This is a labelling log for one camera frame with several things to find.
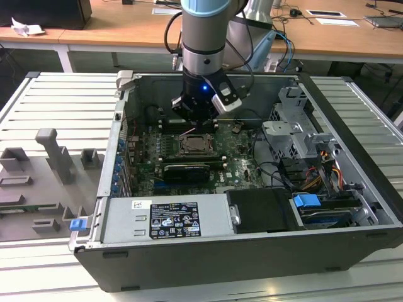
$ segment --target white paper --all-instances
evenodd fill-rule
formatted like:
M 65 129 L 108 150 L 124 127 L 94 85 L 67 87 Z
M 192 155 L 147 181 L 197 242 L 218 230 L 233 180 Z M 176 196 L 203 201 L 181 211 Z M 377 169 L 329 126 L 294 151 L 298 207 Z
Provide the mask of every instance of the white paper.
M 316 18 L 316 20 L 322 25 L 359 26 L 357 23 L 351 20 L 335 20 L 325 18 Z
M 13 25 L 11 28 L 19 35 L 27 37 L 28 35 L 39 35 L 45 31 L 39 25 L 26 25 L 11 18 Z
M 173 16 L 174 14 L 177 14 L 180 12 L 180 9 L 173 9 L 173 8 L 153 8 L 152 9 L 152 14 L 162 14 L 165 16 Z

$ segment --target sticker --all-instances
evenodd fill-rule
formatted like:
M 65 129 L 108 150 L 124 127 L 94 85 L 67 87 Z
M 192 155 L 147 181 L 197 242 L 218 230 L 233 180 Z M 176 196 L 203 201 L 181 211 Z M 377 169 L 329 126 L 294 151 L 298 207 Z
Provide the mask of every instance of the sticker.
M 150 208 L 152 200 L 133 200 L 133 210 L 148 210 Z
M 201 236 L 197 203 L 150 204 L 151 239 Z

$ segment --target blue latch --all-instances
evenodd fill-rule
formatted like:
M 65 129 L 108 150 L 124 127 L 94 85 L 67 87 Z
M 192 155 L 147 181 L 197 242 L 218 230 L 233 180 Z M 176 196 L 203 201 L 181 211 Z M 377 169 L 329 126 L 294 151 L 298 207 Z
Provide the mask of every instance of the blue latch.
M 87 219 L 86 218 L 76 218 L 70 222 L 70 231 L 85 231 L 87 230 Z
M 316 194 L 298 194 L 294 197 L 294 203 L 300 206 L 321 206 L 321 201 Z

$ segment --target black plastic cover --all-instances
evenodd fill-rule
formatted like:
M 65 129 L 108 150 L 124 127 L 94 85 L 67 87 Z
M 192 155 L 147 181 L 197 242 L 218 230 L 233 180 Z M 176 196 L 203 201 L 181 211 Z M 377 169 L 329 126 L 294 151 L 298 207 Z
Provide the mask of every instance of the black plastic cover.
M 236 206 L 241 224 L 236 234 L 298 230 L 290 193 L 285 189 L 244 189 L 227 191 L 229 206 Z

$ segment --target blue connector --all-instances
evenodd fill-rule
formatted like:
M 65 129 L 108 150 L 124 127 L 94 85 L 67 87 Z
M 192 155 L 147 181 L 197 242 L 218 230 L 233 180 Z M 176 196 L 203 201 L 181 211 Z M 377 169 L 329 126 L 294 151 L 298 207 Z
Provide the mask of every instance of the blue connector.
M 122 167 L 120 167 L 119 165 L 115 165 L 115 173 L 119 173 L 122 170 Z
M 122 156 L 116 156 L 115 162 L 118 164 L 121 164 L 123 162 L 123 157 Z
M 87 218 L 76 218 L 70 222 L 70 231 L 86 231 L 87 230 Z
M 114 193 L 117 193 L 117 192 L 119 192 L 119 187 L 116 184 L 114 184 L 111 186 L 111 191 Z
M 298 194 L 294 197 L 294 203 L 298 208 L 301 206 L 322 205 L 316 194 Z

